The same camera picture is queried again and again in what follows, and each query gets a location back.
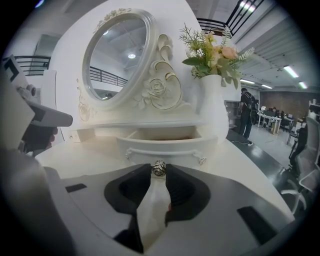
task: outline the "pink flower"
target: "pink flower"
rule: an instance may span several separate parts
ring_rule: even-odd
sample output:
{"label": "pink flower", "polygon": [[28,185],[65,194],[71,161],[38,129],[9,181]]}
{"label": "pink flower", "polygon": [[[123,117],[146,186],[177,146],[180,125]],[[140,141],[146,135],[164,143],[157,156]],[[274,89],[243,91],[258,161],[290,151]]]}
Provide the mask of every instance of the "pink flower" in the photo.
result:
{"label": "pink flower", "polygon": [[232,47],[223,47],[222,54],[227,59],[235,59],[236,57],[238,57],[236,49]]}

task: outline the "black pants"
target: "black pants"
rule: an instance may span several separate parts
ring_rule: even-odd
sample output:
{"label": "black pants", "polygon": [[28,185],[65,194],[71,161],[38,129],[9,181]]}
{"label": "black pants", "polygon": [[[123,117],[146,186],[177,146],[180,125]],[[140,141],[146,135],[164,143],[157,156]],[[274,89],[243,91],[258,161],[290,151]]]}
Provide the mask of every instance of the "black pants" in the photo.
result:
{"label": "black pants", "polygon": [[251,114],[250,110],[244,110],[241,113],[241,119],[240,119],[239,134],[243,135],[246,139],[249,138],[251,127],[252,127],[250,114]]}

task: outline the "white chair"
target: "white chair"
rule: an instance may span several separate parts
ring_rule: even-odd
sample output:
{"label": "white chair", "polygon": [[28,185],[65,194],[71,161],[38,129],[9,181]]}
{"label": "white chair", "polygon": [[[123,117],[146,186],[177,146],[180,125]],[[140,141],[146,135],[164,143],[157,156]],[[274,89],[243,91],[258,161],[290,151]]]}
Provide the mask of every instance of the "white chair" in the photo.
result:
{"label": "white chair", "polygon": [[294,214],[298,208],[299,202],[302,202],[304,210],[307,208],[306,199],[301,194],[305,189],[314,192],[319,185],[320,170],[316,165],[318,152],[320,150],[320,126],[317,121],[306,118],[308,135],[305,149],[295,158],[297,170],[300,175],[298,187],[292,180],[287,182],[293,186],[293,189],[285,189],[281,191],[282,195],[290,194],[295,196],[294,206],[291,212]]}

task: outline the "floor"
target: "floor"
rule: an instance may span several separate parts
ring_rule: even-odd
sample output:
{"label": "floor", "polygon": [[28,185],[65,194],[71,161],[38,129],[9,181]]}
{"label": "floor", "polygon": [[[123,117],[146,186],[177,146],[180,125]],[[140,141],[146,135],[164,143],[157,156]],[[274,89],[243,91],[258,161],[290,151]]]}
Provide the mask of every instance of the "floor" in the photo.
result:
{"label": "floor", "polygon": [[287,169],[290,164],[289,155],[295,141],[295,138],[291,137],[287,145],[288,138],[289,132],[282,129],[278,134],[272,134],[261,125],[259,128],[257,125],[253,125],[248,139]]}

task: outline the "carved rose decoration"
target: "carved rose decoration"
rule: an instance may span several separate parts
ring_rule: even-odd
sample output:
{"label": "carved rose decoration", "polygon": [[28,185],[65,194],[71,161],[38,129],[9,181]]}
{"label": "carved rose decoration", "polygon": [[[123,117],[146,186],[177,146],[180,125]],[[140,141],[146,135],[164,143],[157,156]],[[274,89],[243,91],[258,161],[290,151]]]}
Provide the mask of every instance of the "carved rose decoration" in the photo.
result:
{"label": "carved rose decoration", "polygon": [[134,97],[134,105],[142,110],[146,105],[161,106],[165,98],[170,98],[170,90],[166,87],[166,81],[159,78],[144,81],[144,89],[141,94]]}

